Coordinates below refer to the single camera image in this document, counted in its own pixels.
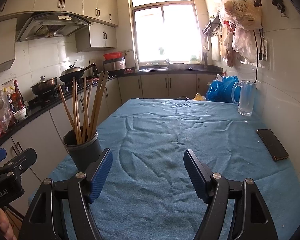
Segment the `person left hand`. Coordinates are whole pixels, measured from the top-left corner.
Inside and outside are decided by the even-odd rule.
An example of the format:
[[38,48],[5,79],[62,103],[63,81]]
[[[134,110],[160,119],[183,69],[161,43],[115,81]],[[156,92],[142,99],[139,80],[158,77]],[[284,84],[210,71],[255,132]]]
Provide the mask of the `person left hand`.
[[6,213],[0,209],[0,231],[6,240],[17,240]]

